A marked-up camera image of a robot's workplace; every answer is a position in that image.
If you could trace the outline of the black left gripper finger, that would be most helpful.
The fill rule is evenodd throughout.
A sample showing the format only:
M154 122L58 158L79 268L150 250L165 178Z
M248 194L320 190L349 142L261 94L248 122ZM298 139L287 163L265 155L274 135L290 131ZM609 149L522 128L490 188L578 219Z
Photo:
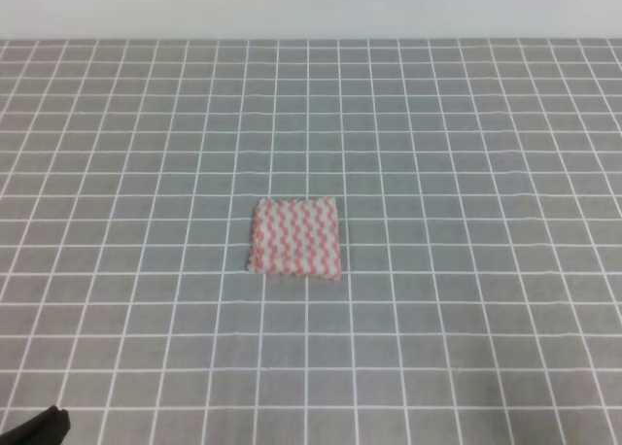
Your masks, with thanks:
M1 434L1 445L60 445L71 428L69 413L53 405Z

